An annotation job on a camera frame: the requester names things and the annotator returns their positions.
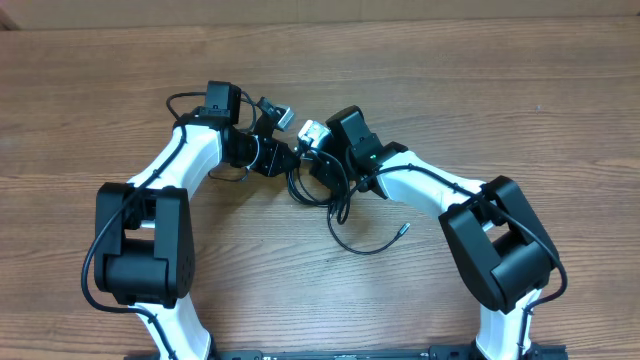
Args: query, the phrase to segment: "end effector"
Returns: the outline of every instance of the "end effector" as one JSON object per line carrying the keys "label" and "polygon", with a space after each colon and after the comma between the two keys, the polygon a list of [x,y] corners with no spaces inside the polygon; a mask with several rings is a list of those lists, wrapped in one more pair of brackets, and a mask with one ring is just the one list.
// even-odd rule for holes
{"label": "end effector", "polygon": [[[299,146],[304,150],[318,149],[333,155],[343,164],[349,181],[359,182],[382,167],[385,161],[408,148],[396,142],[382,145],[378,135],[372,133],[364,121],[364,115],[358,106],[347,107],[326,121],[327,126],[308,120],[298,133]],[[316,177],[332,192],[340,194],[344,182],[339,181],[331,164],[315,163],[311,175]],[[377,180],[364,184],[359,191],[373,191],[387,198],[378,186]]]}
{"label": "end effector", "polygon": [[273,177],[300,165],[300,159],[289,146],[273,138],[274,130],[286,131],[295,119],[286,105],[273,105],[262,97],[256,106],[262,114],[253,129],[235,128],[240,114],[241,89],[228,82],[209,81],[204,106],[183,114],[176,126],[204,125],[221,134],[222,162],[233,167],[248,167],[264,176]]}

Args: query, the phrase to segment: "wooden table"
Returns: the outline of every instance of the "wooden table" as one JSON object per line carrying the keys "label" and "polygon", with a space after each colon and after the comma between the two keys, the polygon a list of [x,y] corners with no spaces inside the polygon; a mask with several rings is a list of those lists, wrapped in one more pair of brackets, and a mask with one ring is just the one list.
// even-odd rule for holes
{"label": "wooden table", "polygon": [[[304,120],[357,104],[384,143],[465,177],[512,177],[569,272],[533,339],[575,358],[640,357],[637,17],[3,32],[0,357],[153,351],[135,316],[81,295],[95,194],[165,146],[165,98],[209,79],[290,104],[298,121],[276,136],[292,145]],[[371,257],[343,251],[282,177],[205,180],[191,213],[192,295],[221,349],[424,348],[478,329],[438,223],[412,208],[357,197],[338,229],[354,246],[412,223]]]}

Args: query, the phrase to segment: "cardboard box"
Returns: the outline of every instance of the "cardboard box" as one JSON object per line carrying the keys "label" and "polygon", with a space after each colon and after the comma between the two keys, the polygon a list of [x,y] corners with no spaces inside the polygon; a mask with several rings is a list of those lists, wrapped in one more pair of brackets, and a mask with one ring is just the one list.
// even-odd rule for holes
{"label": "cardboard box", "polygon": [[10,28],[36,30],[632,16],[640,12],[640,0],[3,0],[0,10]]}

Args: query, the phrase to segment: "black wire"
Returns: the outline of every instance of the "black wire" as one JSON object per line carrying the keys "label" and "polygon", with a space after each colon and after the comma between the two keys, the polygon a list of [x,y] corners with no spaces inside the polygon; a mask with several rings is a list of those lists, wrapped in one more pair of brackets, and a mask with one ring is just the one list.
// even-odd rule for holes
{"label": "black wire", "polygon": [[246,99],[240,99],[240,101],[245,102],[249,105],[251,105],[251,110],[253,111],[253,120],[251,120],[251,125],[249,125],[249,127],[246,127],[244,129],[240,129],[240,132],[249,132],[252,131],[253,128],[256,127],[256,122],[258,121],[258,114],[256,113],[256,103],[253,102],[253,100],[251,100],[251,97],[249,96],[249,94],[247,94],[246,91],[241,90],[242,95],[244,95],[244,97]]}
{"label": "black wire", "polygon": [[333,236],[333,239],[338,243],[338,245],[342,246],[342,248],[347,250],[348,252],[354,253],[356,255],[375,255],[375,254],[381,253],[381,252],[387,250],[391,245],[393,245],[396,241],[398,241],[398,239],[400,239],[404,235],[404,232],[398,231],[396,236],[394,236],[393,239],[391,239],[391,241],[389,241],[386,245],[384,245],[384,246],[382,246],[380,248],[377,248],[375,250],[371,250],[371,251],[356,250],[356,249],[354,249],[352,247],[349,247],[349,245],[343,243],[340,240],[338,235],[333,230],[333,225],[331,225],[331,217],[332,217],[332,211],[331,211],[331,206],[329,206],[329,210],[327,211],[327,226],[329,227],[329,232]]}
{"label": "black wire", "polygon": [[[310,154],[312,156],[315,156],[315,154],[313,153],[313,151],[317,152],[318,154],[327,157],[328,159],[330,159],[331,161],[333,161],[334,163],[336,163],[338,165],[338,168],[340,169],[340,172],[342,174],[342,179],[344,180],[344,189],[346,191],[346,189],[349,189],[349,177],[347,177],[347,173],[344,171],[344,167],[342,167],[342,163],[336,159],[333,155],[324,152],[320,149],[316,149],[316,148],[311,148],[311,152]],[[332,211],[332,210],[337,210],[337,216],[336,216],[336,221],[338,222],[338,224],[343,225],[346,221],[347,221],[347,217],[349,216],[349,210],[351,209],[351,203],[349,201],[350,198],[347,198],[346,202],[343,201],[343,199],[341,197],[337,197],[336,200],[336,207],[333,208],[331,205],[329,206],[328,211]]]}
{"label": "black wire", "polygon": [[[316,206],[316,207],[327,207],[329,205],[329,203],[331,201],[333,201],[333,198],[329,197],[328,199],[325,200],[318,200],[315,197],[311,196],[311,194],[306,190],[306,188],[304,189],[304,191],[311,197],[311,199],[306,198],[305,196],[303,196],[300,191],[298,190],[298,187],[296,186],[295,183],[295,177],[293,174],[293,171],[289,171],[286,173],[286,177],[287,177],[287,190],[289,191],[289,195],[297,202],[303,204],[303,205],[308,205],[308,206]],[[302,187],[304,188],[304,184],[302,184],[302,180],[300,180],[298,178],[300,185],[302,185]]]}
{"label": "black wire", "polygon": [[312,201],[315,201],[316,203],[318,203],[318,206],[320,206],[320,207],[329,206],[329,203],[331,201],[331,197],[328,197],[328,198],[326,198],[324,200],[318,200],[315,197],[313,197],[313,195],[311,195],[311,193],[309,193],[307,188],[302,183],[302,179],[300,178],[300,168],[296,168],[296,173],[297,173],[296,175],[297,175],[298,183],[300,183],[300,187],[302,188],[302,191],[304,191],[304,193],[307,194],[307,196],[309,196],[309,198],[311,198]]}
{"label": "black wire", "polygon": [[244,168],[244,176],[237,179],[225,179],[225,178],[213,176],[211,175],[212,171],[213,170],[209,170],[209,172],[207,173],[207,176],[209,177],[209,179],[213,179],[213,180],[220,180],[220,181],[226,181],[226,182],[243,182],[249,178],[249,168]]}
{"label": "black wire", "polygon": [[[188,92],[188,93],[179,93],[179,94],[171,95],[167,98],[167,101],[166,101],[167,109],[169,109],[169,112],[171,113],[171,115],[173,115],[173,117],[176,118],[176,120],[179,120],[180,117],[171,106],[171,100],[179,97],[204,96],[204,95],[206,95],[206,93],[204,92]],[[104,236],[107,233],[107,231],[110,230],[111,226],[116,221],[116,219],[124,213],[126,208],[134,200],[138,198],[138,196],[142,193],[142,191],[145,190],[147,186],[149,186],[153,181],[155,181],[157,178],[160,177],[160,174],[162,174],[162,172],[171,164],[171,162],[176,158],[176,156],[178,156],[178,154],[180,153],[180,150],[182,150],[184,145],[187,143],[187,130],[185,129],[184,125],[180,126],[180,130],[182,131],[182,136],[180,137],[180,142],[178,142],[178,146],[176,146],[176,148],[173,150],[173,152],[171,152],[169,157],[167,157],[167,159],[157,169],[153,171],[153,173],[151,174],[151,176],[149,176],[147,180],[145,180],[142,184],[140,184],[131,193],[131,195],[125,198],[125,200],[122,202],[122,205],[120,205],[118,210],[116,210],[113,213],[113,215],[111,215],[111,217],[109,218],[107,223],[104,225],[102,230],[100,230],[100,232],[98,233],[98,236],[96,236],[95,240],[93,240],[93,243],[91,243],[91,246],[89,247],[89,250],[87,251],[87,255],[84,259],[84,263],[82,265],[82,275],[80,278],[80,287],[82,288],[82,294],[84,295],[84,298],[87,300],[89,305],[93,306],[96,310],[115,313],[115,314],[132,314],[133,313],[133,314],[140,314],[140,315],[146,316],[149,319],[149,322],[153,324],[156,331],[158,332],[158,335],[160,336],[160,340],[162,341],[162,344],[164,345],[165,349],[167,350],[167,353],[169,354],[169,359],[174,359],[174,360],[177,360],[178,357],[175,351],[172,349],[171,344],[167,339],[167,335],[162,329],[162,326],[160,325],[160,322],[158,321],[158,318],[156,317],[156,315],[154,315],[153,313],[151,313],[149,310],[146,310],[146,309],[135,308],[135,307],[114,307],[114,306],[106,306],[98,303],[93,298],[93,296],[91,295],[91,292],[89,291],[88,277],[89,277],[89,267],[91,265],[91,259],[95,255],[96,249],[98,248],[98,245],[100,245],[100,242],[102,241],[102,239],[104,239]]]}

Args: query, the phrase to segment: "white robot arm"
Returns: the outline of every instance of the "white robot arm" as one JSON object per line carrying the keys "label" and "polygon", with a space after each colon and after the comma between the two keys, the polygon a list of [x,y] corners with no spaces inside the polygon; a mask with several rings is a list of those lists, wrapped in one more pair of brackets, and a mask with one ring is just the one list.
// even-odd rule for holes
{"label": "white robot arm", "polygon": [[[195,273],[189,201],[202,179],[221,162],[272,177],[293,170],[300,161],[272,137],[274,130],[285,131],[293,121],[288,106],[271,105],[265,98],[253,104],[247,96],[262,116],[254,129],[243,132],[234,127],[239,88],[209,82],[206,94],[196,94],[206,96],[205,106],[176,115],[173,136],[160,155],[127,184],[104,184],[96,201],[96,284],[138,314],[158,345],[159,359],[216,355],[215,342],[198,320],[189,294]],[[154,241],[126,238],[124,229],[139,227],[155,228]],[[100,310],[124,312],[95,305],[90,294],[85,296]]]}
{"label": "white robot arm", "polygon": [[[205,106],[181,117],[176,115],[173,137],[147,169],[127,184],[106,183],[98,192],[97,236],[92,245],[96,250],[95,255],[90,250],[87,258],[95,258],[98,288],[112,293],[119,304],[137,310],[160,351],[152,359],[245,360],[246,354],[230,356],[216,351],[215,341],[198,320],[191,301],[195,253],[189,201],[207,173],[222,162],[265,176],[287,173],[289,181],[293,169],[300,166],[302,153],[294,154],[286,144],[272,138],[274,129],[287,129],[293,112],[286,106],[273,106],[264,98],[257,105],[262,116],[255,128],[249,133],[236,130],[233,126],[237,124],[240,93],[229,83],[210,82]],[[481,328],[473,350],[479,355],[474,353],[473,358],[513,360],[525,354],[534,344],[528,337],[530,321],[523,316],[523,309],[540,296],[553,264],[536,246],[538,240],[531,241],[515,228],[491,243],[485,231],[505,220],[488,211],[486,204],[495,204],[492,206],[525,222],[538,236],[542,235],[542,241],[556,256],[557,252],[517,185],[503,177],[487,184],[464,179],[423,162],[402,145],[382,147],[357,107],[339,112],[327,125],[329,129],[308,121],[298,135],[299,146],[322,149],[340,159],[336,161],[348,164],[347,185],[349,180],[373,178],[370,184],[361,184],[383,198],[407,203],[439,219],[460,274],[481,303]],[[333,193],[348,192],[342,180],[332,178],[337,175],[327,164],[319,162],[321,169],[316,168],[312,174]],[[124,229],[139,227],[155,228],[154,241],[126,238]],[[88,271],[87,261],[83,267],[83,292],[84,271]],[[97,309],[108,311],[86,292],[85,296]],[[435,346],[426,353],[427,358],[429,354],[435,358],[441,351],[459,355],[457,350],[449,352],[447,346]],[[551,359],[566,359],[564,347],[549,352],[553,353]],[[248,358],[258,359],[256,354],[262,356],[260,352],[250,352]],[[283,357],[299,360],[346,356],[298,355],[289,353]],[[386,356],[361,357],[368,359],[370,355],[381,359]],[[262,356],[262,360],[271,358]]]}
{"label": "white robot arm", "polygon": [[[481,186],[484,184],[483,181],[461,178],[429,165],[420,160],[412,151],[394,155],[382,164],[381,170],[408,164],[431,170],[473,193],[479,193],[482,190]],[[462,204],[469,199],[468,196],[456,192],[426,174],[416,171],[401,170],[384,173],[379,175],[377,180],[387,198],[411,205],[433,219],[437,219],[452,205]],[[491,222],[486,222],[483,225],[485,231],[492,227]],[[476,336],[476,346],[487,359],[509,360],[517,358],[518,336],[523,318],[522,309],[527,304],[537,300],[541,292],[542,290],[540,289],[530,291],[522,299],[518,300],[513,310],[507,313],[502,310],[492,311],[480,305],[480,331]],[[531,318],[529,317],[525,330],[524,346],[522,346],[521,350],[523,353],[526,353],[531,346],[531,340],[529,339],[530,322]]]}
{"label": "white robot arm", "polygon": [[[483,202],[470,198],[470,194],[486,197],[484,202],[496,207],[498,204],[525,219],[557,256],[517,185],[504,177],[490,184],[461,178],[425,163],[400,144],[383,147],[355,106],[338,112],[326,123],[328,128],[309,120],[298,134],[299,146],[340,159],[349,180],[362,182],[375,177],[372,184],[365,184],[369,190],[439,219],[460,274],[481,303],[481,325],[475,347],[490,360],[513,360],[525,354],[531,347],[530,317],[523,316],[523,309],[539,298],[553,264],[536,242],[515,228],[492,243],[485,232],[496,222],[502,225],[504,220],[496,219]],[[330,167],[329,163],[325,166],[318,162],[311,168],[311,174],[332,192],[340,193],[344,191],[341,182],[332,181],[331,174],[335,178],[340,176],[332,173]]]}

